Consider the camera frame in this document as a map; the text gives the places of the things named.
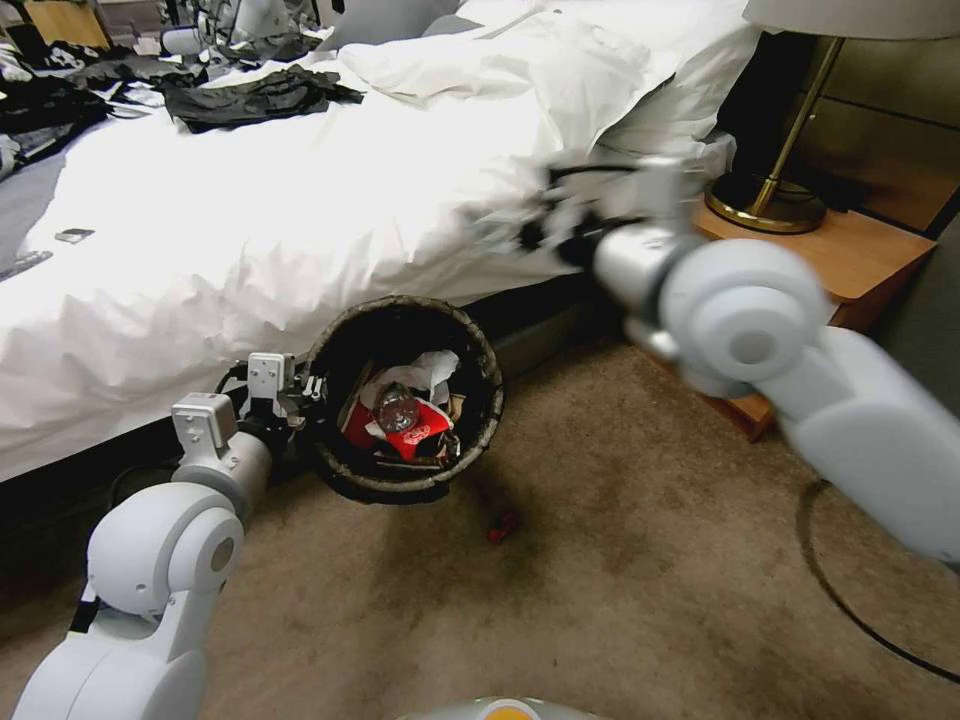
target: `white pillow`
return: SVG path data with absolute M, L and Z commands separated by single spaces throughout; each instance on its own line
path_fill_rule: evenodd
M 589 150 L 676 71 L 676 56 L 566 14 L 380 46 L 349 45 L 340 62 L 380 92 L 417 104 L 526 98 L 564 148 Z
M 753 55 L 759 29 L 741 17 L 746 0 L 467 0 L 458 15 L 490 24 L 519 8 L 559 9 L 678 57 L 676 76 L 604 135 L 630 154 L 696 152 Z

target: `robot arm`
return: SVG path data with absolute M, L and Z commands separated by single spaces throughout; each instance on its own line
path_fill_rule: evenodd
M 800 257 L 691 242 L 677 207 L 597 246 L 593 272 L 630 313 L 628 336 L 703 393 L 765 395 L 824 478 L 911 550 L 960 568 L 960 422 L 871 340 L 825 326 Z
M 761 241 L 706 243 L 692 233 L 695 196 L 682 164 L 654 158 L 615 170 L 625 185 L 601 198 L 612 221 L 550 192 L 540 209 L 512 216 L 523 226 L 513 236 L 524 246 L 553 243 L 589 268 L 627 309 L 627 335 L 675 363 L 694 388 L 766 395 L 818 472 L 904 545 L 960 569 L 956 418 L 871 341 L 824 326 L 826 298 L 799 257 Z M 646 207 L 633 207 L 635 198 Z M 241 520 L 272 457 L 302 425 L 297 398 L 323 395 L 318 378 L 294 383 L 292 363 L 250 356 L 240 429 L 224 395 L 194 393 L 174 406 L 185 451 L 174 482 L 137 493 L 97 526 L 77 617 L 30 679 L 14 720 L 196 717 L 201 645 L 243 543 Z M 537 716 L 523 708 L 518 717 Z M 463 713 L 435 717 L 477 717 Z
M 173 406 L 184 456 L 97 525 L 87 585 L 63 642 L 30 678 L 14 720 L 189 720 L 206 685 L 203 640 L 243 547 L 273 454 L 298 424 L 290 356 L 254 353 L 238 430 L 226 395 Z

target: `nightstand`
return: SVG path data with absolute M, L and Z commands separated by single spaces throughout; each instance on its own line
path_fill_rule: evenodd
M 768 235 L 733 225 L 701 203 L 693 224 L 711 240 L 753 238 L 793 250 L 817 271 L 836 306 L 830 324 L 859 332 L 870 327 L 936 247 L 930 240 L 855 212 L 828 211 L 819 228 L 803 235 Z M 751 442 L 774 419 L 770 403 L 760 395 L 704 400 Z

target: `trash can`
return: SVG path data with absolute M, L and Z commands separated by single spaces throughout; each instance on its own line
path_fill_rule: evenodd
M 460 454 L 444 468 L 384 467 L 344 437 L 341 412 L 371 362 L 376 372 L 437 350 L 452 350 L 460 360 L 447 381 L 450 393 L 465 396 L 456 422 Z M 442 498 L 489 447 L 500 422 L 503 380 L 493 348 L 465 312 L 439 300 L 393 295 L 347 310 L 314 344 L 307 367 L 324 379 L 325 402 L 297 433 L 298 450 L 352 500 L 396 505 Z

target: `carpet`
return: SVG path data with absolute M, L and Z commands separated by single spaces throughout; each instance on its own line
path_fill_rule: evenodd
M 387 720 L 494 694 L 622 720 L 960 715 L 960 689 L 873 643 L 817 586 L 794 528 L 814 475 L 775 435 L 748 444 L 610 340 L 528 373 L 507 402 L 491 451 L 439 503 L 362 506 L 309 474 L 269 491 L 210 629 L 205 720 Z M 524 523 L 499 547 L 491 494 Z M 835 490 L 813 523 L 867 622 L 960 668 L 955 576 Z M 48 540 L 69 559 L 4 580 L 0 716 L 82 581 L 82 539 Z

